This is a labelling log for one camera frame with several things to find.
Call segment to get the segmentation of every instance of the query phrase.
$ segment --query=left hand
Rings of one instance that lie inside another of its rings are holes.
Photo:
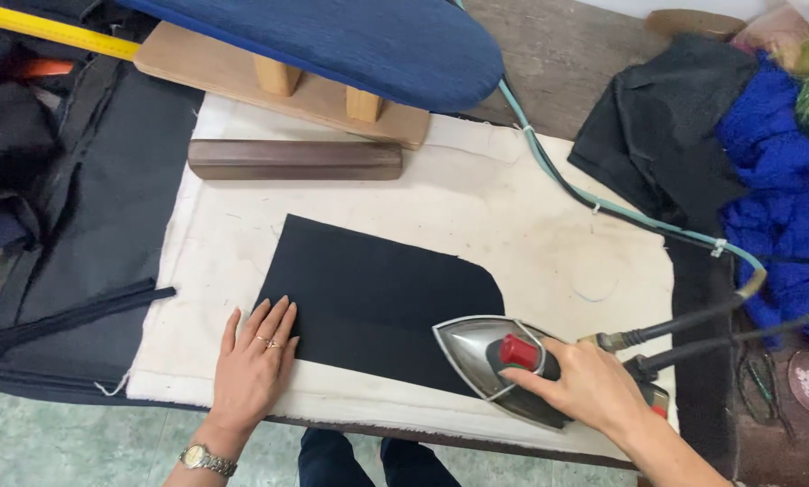
[[[206,421],[240,436],[250,435],[269,414],[284,392],[294,364],[299,337],[290,338],[290,329],[296,319],[296,303],[284,296],[271,311],[269,308],[269,299],[260,303],[238,339],[242,313],[236,308],[221,339],[215,395]]]

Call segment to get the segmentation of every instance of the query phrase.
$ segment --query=white thread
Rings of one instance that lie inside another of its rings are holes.
[[[718,238],[714,242],[714,250],[711,250],[712,257],[720,257],[723,253],[723,248],[726,247],[727,241],[726,238]]]
[[[104,393],[105,396],[112,397],[112,396],[118,394],[119,391],[122,390],[122,387],[124,387],[125,384],[128,383],[129,375],[131,375],[130,370],[125,372],[125,375],[122,376],[122,380],[119,381],[119,384],[116,386],[116,389],[114,389],[112,393],[107,393],[107,389],[105,389],[104,386],[102,386],[101,384],[98,384],[97,382],[95,383],[95,387],[99,388],[101,390],[101,392]]]

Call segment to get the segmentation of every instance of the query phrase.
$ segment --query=cable tie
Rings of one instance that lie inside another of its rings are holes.
[[[723,253],[724,247],[726,247],[726,244],[728,244],[728,242],[726,241],[726,238],[718,238],[717,240],[715,240],[714,241],[714,250],[711,250],[711,256],[712,257],[720,257],[721,254]]]

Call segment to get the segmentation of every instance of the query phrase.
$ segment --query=metal watch strap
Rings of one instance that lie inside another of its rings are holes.
[[[233,477],[233,474],[236,473],[237,471],[236,463],[230,460],[222,459],[221,457],[211,455],[208,451],[206,452],[206,455],[209,457],[209,461],[200,465],[204,469],[209,469],[217,473],[220,473],[221,475],[225,476],[225,478],[231,478]]]

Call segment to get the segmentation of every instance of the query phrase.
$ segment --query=yellow ruler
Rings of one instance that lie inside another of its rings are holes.
[[[1,7],[0,28],[68,44],[68,46],[82,50],[111,55],[126,61],[133,61],[133,55],[139,49],[137,42],[105,36],[86,28],[74,27]]]

